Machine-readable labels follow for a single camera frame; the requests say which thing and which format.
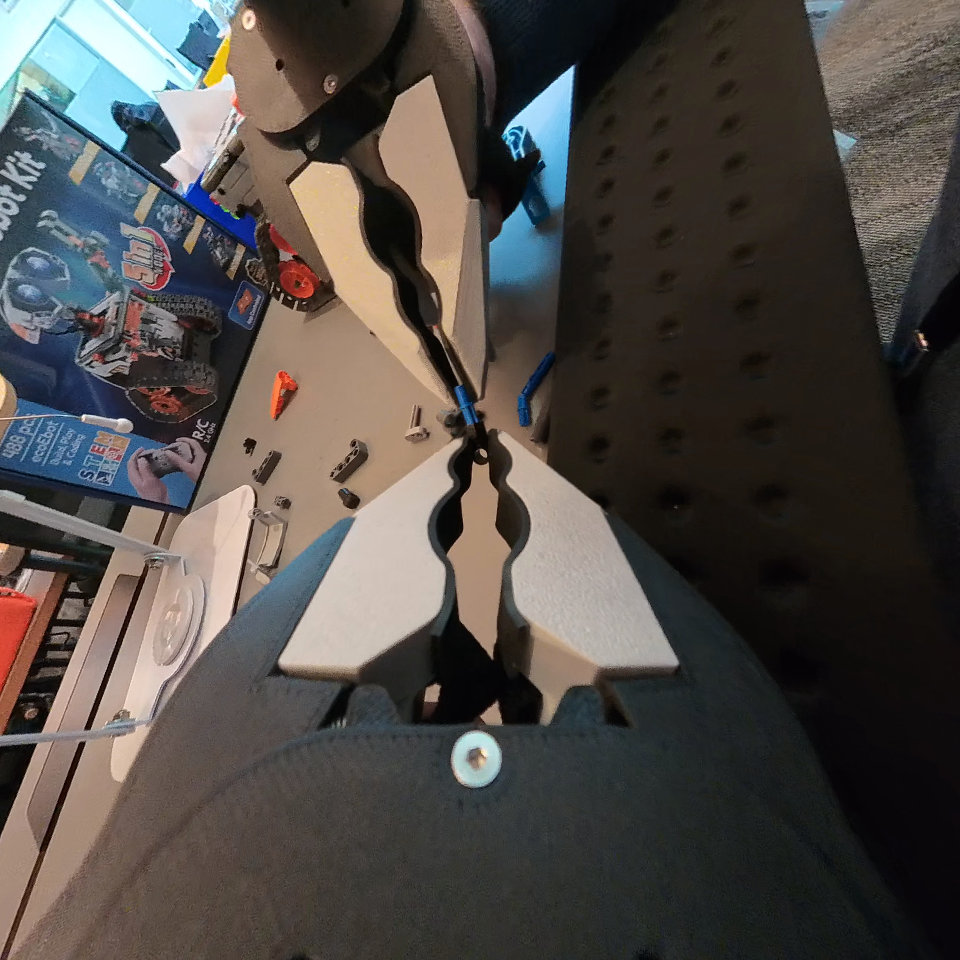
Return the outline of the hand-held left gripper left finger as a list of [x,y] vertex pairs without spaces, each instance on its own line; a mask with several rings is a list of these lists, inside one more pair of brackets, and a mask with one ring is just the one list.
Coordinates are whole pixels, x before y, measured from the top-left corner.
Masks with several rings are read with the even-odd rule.
[[473,454],[466,438],[452,440],[357,511],[278,659],[282,673],[378,686],[398,706],[437,682]]

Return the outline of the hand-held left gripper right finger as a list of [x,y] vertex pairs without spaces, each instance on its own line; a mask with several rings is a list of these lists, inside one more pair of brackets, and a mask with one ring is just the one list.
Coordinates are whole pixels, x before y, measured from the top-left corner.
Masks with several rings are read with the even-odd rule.
[[489,434],[489,479],[509,548],[495,653],[531,693],[531,721],[552,721],[574,689],[674,675],[678,655],[605,510],[505,431]]

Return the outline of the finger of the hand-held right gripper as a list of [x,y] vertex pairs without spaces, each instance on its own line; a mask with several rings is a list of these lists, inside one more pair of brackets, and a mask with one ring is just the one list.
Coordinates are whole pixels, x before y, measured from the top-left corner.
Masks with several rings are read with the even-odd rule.
[[474,399],[483,400],[490,363],[488,217],[464,183],[433,76],[396,97],[378,151],[390,184],[413,209],[425,325],[439,328],[451,365]]
[[414,378],[453,402],[456,376],[434,327],[442,298],[421,256],[414,204],[387,174],[381,129],[333,160],[303,138],[242,127],[254,183],[270,222],[336,297]]

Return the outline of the blue brick assembly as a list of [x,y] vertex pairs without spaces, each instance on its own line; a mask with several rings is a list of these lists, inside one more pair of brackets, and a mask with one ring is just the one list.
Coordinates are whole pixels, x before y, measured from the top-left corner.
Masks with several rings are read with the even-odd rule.
[[522,186],[519,205],[531,224],[538,228],[550,216],[550,205],[542,183],[546,169],[543,152],[527,126],[509,126],[502,138],[510,153],[513,181]]

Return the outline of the clear plastic curved piece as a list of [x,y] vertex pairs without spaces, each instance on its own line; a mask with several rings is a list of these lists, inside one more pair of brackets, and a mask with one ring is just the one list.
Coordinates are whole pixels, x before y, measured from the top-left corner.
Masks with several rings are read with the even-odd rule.
[[263,537],[259,549],[250,552],[247,557],[246,567],[254,579],[265,586],[271,582],[279,568],[287,521],[273,510],[263,510],[258,507],[250,509],[247,516],[251,521],[251,527],[262,528]]

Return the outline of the blue storage bin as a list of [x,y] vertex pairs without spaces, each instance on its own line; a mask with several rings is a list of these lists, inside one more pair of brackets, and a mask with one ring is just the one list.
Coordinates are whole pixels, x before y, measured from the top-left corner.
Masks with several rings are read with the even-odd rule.
[[190,184],[189,189],[184,194],[184,200],[206,220],[212,222],[233,239],[242,242],[249,248],[257,246],[257,219],[251,213],[246,213],[239,219],[235,218],[211,200],[210,194],[202,188],[198,181]]

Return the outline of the grey beam with holes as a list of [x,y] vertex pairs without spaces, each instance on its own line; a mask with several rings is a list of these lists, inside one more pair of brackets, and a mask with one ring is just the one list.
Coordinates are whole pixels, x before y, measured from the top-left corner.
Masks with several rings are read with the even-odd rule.
[[350,441],[349,449],[341,462],[338,462],[330,471],[329,478],[337,484],[345,484],[369,460],[367,444],[354,438]]

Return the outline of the white crumpled paper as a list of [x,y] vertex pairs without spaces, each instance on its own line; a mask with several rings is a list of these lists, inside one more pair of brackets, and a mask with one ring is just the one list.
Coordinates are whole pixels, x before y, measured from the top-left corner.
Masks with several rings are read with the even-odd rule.
[[233,110],[234,92],[234,79],[229,74],[203,89],[156,92],[155,98],[178,142],[178,149],[161,167],[184,189],[198,181],[213,159],[222,128]]

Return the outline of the wooden book stand white base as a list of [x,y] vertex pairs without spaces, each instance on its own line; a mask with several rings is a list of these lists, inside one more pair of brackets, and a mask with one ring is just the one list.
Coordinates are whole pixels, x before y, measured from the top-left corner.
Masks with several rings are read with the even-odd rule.
[[145,567],[160,570],[122,711],[98,730],[33,738],[37,743],[132,738],[131,746],[121,744],[111,750],[111,776],[122,783],[165,701],[234,616],[257,511],[256,493],[250,486],[240,486],[189,513],[176,527],[169,547],[31,502],[6,489],[1,497],[2,514],[126,551]]

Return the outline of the blue angled beam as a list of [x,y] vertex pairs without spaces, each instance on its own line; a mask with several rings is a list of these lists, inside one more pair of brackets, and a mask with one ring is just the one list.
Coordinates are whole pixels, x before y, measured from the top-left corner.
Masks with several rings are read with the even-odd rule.
[[537,391],[546,381],[556,361],[556,353],[548,351],[541,358],[517,396],[518,425],[528,428],[533,425],[532,403]]

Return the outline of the blue robot kit box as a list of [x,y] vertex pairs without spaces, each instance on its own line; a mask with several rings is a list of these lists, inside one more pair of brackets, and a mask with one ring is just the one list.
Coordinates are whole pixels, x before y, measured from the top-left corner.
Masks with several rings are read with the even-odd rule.
[[2,474],[188,511],[267,309],[256,249],[34,94],[1,162]]

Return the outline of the orange box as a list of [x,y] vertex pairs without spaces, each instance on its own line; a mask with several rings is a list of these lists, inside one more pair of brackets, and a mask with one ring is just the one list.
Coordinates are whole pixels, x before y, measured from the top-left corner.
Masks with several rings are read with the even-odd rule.
[[1,587],[1,690],[11,674],[37,608],[35,597]]

